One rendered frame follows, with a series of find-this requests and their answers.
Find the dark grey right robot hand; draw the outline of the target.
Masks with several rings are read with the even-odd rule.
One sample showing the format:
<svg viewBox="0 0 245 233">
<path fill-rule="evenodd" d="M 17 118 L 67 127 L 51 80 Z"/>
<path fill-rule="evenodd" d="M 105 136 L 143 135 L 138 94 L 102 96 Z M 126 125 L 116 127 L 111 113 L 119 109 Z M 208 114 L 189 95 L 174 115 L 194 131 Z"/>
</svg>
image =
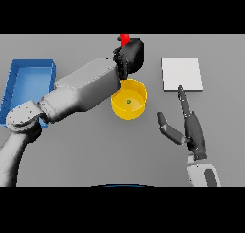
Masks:
<svg viewBox="0 0 245 233">
<path fill-rule="evenodd" d="M 190 111 L 186 93 L 181 85 L 178 86 L 178 99 L 183 112 L 185 133 L 171 126 L 162 112 L 157 113 L 159 131 L 176 145 L 186 144 L 195 161 L 204 160 L 207 155 L 203 130 L 196 114 Z"/>
</svg>

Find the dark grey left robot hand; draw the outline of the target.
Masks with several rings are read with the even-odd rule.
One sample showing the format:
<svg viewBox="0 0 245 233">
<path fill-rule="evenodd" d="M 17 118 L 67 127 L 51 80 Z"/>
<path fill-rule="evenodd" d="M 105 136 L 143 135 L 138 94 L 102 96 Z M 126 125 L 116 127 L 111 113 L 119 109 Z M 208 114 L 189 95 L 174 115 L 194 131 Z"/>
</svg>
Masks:
<svg viewBox="0 0 245 233">
<path fill-rule="evenodd" d="M 144 62 L 144 44 L 138 38 L 132 38 L 122 48 L 113 51 L 113 60 L 118 67 L 120 80 L 126 80 L 129 74 L 136 73 Z"/>
</svg>

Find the red beaker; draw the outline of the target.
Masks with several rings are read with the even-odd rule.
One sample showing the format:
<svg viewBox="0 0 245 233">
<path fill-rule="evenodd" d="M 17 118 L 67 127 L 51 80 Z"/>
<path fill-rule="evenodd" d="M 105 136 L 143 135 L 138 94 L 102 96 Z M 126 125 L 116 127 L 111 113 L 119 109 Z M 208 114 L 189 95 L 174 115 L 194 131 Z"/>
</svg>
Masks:
<svg viewBox="0 0 245 233">
<path fill-rule="evenodd" d="M 119 39 L 121 47 L 123 48 L 126 44 L 130 42 L 130 34 L 120 34 Z"/>
</svg>

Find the yellow bowl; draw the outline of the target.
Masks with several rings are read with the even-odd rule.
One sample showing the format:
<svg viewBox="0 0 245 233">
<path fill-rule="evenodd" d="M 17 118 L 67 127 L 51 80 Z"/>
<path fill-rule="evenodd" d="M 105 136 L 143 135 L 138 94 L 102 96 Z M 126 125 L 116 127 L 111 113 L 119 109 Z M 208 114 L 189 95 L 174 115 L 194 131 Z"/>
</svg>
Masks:
<svg viewBox="0 0 245 233">
<path fill-rule="evenodd" d="M 111 108 L 116 116 L 124 120 L 139 118 L 145 111 L 147 90 L 135 79 L 120 80 L 120 89 L 111 96 Z"/>
</svg>

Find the pale square measuring scale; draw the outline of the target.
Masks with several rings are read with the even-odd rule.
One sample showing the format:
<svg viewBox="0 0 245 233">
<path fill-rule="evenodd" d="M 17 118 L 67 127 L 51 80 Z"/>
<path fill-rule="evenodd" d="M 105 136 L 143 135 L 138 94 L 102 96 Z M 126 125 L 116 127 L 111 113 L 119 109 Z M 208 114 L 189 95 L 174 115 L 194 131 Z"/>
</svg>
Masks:
<svg viewBox="0 0 245 233">
<path fill-rule="evenodd" d="M 202 91 L 203 83 L 197 58 L 162 58 L 162 79 L 165 91 Z"/>
</svg>

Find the blue tray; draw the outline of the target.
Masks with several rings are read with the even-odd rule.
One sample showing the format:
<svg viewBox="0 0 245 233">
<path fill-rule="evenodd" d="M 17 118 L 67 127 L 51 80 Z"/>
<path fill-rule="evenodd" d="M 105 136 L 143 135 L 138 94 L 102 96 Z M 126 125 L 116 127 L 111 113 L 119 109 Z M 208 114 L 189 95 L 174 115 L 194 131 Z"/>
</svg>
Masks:
<svg viewBox="0 0 245 233">
<path fill-rule="evenodd" d="M 56 65 L 52 59 L 13 59 L 0 105 L 0 126 L 10 110 L 28 100 L 37 103 L 54 90 Z"/>
</svg>

